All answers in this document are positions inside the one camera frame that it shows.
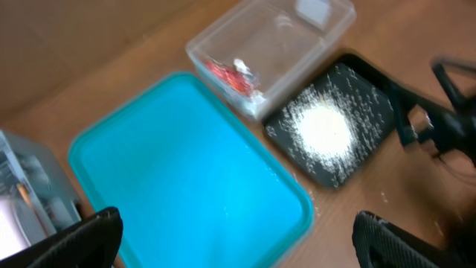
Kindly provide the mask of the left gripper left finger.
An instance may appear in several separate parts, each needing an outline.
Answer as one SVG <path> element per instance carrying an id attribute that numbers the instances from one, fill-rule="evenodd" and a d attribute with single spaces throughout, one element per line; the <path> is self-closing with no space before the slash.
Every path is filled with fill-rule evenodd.
<path id="1" fill-rule="evenodd" d="M 1 261 L 1 268 L 110 268 L 118 255 L 123 221 L 110 206 Z"/>

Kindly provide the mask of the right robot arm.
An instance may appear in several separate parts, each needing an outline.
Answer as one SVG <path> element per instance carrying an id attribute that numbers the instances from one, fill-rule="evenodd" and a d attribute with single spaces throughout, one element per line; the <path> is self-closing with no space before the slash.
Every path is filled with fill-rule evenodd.
<path id="1" fill-rule="evenodd" d="M 396 131 L 402 146 L 432 140 L 437 149 L 437 158 L 453 150 L 464 153 L 475 162 L 475 96 L 466 97 L 449 77 L 446 68 L 475 73 L 475 63 L 446 57 L 436 58 L 431 69 L 449 99 L 453 109 L 412 92 L 398 83 L 388 81 L 384 85 L 393 109 Z M 428 126 L 417 132 L 408 113 L 420 106 L 428 119 Z"/>

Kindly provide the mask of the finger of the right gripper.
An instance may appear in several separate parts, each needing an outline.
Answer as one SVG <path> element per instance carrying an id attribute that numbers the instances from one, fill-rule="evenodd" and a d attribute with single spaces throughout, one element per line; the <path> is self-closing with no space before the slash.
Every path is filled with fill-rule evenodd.
<path id="1" fill-rule="evenodd" d="M 418 141 L 418 134 L 408 114 L 417 105 L 418 95 L 396 83 L 387 84 L 387 96 L 393 110 L 396 131 L 402 146 Z"/>
<path id="2" fill-rule="evenodd" d="M 475 62 L 457 58 L 437 57 L 431 63 L 431 69 L 443 88 L 456 112 L 474 112 L 475 96 L 466 97 L 449 77 L 445 67 L 455 68 L 461 72 L 475 74 Z"/>

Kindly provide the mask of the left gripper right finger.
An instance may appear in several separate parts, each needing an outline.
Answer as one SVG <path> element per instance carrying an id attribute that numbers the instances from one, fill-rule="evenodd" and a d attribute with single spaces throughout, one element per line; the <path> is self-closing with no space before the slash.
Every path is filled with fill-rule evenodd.
<path id="1" fill-rule="evenodd" d="M 352 242 L 360 267 L 475 267 L 475 221 L 461 229 L 446 250 L 419 239 L 369 211 L 360 211 Z"/>

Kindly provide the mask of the white round plate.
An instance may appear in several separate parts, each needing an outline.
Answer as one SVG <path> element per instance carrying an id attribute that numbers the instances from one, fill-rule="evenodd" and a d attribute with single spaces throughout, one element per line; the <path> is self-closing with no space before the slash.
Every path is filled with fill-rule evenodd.
<path id="1" fill-rule="evenodd" d="M 19 225 L 14 202 L 9 198 L 1 198 L 1 259 L 15 255 L 30 246 Z"/>

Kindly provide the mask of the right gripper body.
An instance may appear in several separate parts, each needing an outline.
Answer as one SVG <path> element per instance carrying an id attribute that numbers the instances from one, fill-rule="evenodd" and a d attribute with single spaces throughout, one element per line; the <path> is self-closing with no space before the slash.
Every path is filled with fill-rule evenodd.
<path id="1" fill-rule="evenodd" d="M 417 133 L 420 144 L 433 141 L 441 156 L 458 150 L 466 156 L 475 156 L 475 114 L 428 112 L 431 125 Z"/>

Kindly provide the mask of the wooden chopstick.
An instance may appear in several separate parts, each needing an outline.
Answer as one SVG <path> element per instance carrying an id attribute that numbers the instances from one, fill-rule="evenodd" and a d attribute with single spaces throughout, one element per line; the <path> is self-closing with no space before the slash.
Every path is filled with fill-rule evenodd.
<path id="1" fill-rule="evenodd" d="M 29 197 L 28 190 L 27 188 L 22 184 L 18 183 L 16 185 L 16 188 L 18 189 L 18 192 L 20 193 L 22 199 L 25 201 L 26 205 L 31 209 L 34 210 L 33 203 Z"/>

